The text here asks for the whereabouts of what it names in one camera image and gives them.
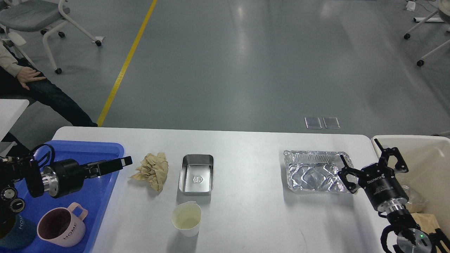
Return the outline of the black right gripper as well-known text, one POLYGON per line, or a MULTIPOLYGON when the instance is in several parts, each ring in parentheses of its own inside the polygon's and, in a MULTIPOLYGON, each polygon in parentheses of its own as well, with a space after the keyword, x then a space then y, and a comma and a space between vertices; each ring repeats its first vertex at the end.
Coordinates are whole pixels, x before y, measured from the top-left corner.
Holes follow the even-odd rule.
POLYGON ((381 151, 378 163, 366 166, 360 171, 351 168, 341 154, 344 167, 337 175, 350 193, 355 194, 360 187, 363 188, 374 210, 384 212, 387 209, 386 202, 395 200, 397 205, 406 205, 409 201, 408 195, 395 177, 395 172, 407 173, 409 169, 398 147, 384 148, 378 139, 374 139, 374 142, 381 151), (397 159, 395 170, 388 167, 391 156, 397 159), (358 182, 350 182, 348 175, 356 177, 358 182))

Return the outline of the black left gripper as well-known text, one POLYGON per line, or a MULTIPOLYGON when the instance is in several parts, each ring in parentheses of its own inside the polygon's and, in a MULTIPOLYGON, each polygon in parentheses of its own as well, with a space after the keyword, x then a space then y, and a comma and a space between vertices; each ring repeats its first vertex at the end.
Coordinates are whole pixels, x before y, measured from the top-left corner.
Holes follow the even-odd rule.
POLYGON ((132 157, 119 157, 114 160, 101 160, 85 164, 85 168, 73 159, 61 160, 44 166, 42 182, 44 191, 58 198, 79 191, 84 179, 100 177, 132 165, 132 157))

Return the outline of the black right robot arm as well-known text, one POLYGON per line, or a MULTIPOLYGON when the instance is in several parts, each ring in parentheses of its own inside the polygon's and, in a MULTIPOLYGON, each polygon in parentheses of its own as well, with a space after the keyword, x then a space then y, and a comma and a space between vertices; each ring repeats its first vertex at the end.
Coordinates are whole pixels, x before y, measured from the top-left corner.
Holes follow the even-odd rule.
POLYGON ((387 238, 390 232, 394 232, 397 236, 397 243, 393 245, 396 253, 447 253, 450 242, 442 229, 437 228, 433 233, 422 231, 406 208, 409 197, 396 174, 407 173, 409 169, 399 149, 384 148, 378 139, 374 141, 381 152, 378 162, 358 170, 351 168, 341 155, 344 167, 337 174, 352 194, 362 188, 378 216, 389 221, 380 237, 384 252, 390 252, 387 238))

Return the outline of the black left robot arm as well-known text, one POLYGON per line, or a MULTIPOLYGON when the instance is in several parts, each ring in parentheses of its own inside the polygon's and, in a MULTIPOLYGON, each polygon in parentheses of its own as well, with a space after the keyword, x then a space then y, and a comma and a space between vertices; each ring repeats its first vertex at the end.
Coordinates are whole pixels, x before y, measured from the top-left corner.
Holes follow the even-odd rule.
POLYGON ((86 179, 93 179, 122 170, 131 165, 130 156, 123 157, 123 147, 118 143, 83 141, 48 141, 18 156, 1 158, 1 223, 6 223, 21 213, 26 204, 19 189, 27 189, 28 196, 40 197, 47 192, 58 198, 82 189, 86 179), (101 154, 95 148, 116 148, 111 160, 80 164, 70 155, 101 154))

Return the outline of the person's hand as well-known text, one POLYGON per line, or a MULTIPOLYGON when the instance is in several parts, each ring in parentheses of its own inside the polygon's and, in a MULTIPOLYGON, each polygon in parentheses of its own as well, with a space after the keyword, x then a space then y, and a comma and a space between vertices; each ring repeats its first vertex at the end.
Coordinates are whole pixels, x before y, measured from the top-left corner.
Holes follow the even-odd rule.
POLYGON ((41 72, 32 69, 30 67, 22 67, 21 70, 16 75, 16 78, 18 82, 21 84, 21 86, 26 89, 27 91, 30 90, 27 83, 29 82, 36 82, 45 80, 46 77, 41 75, 41 72))

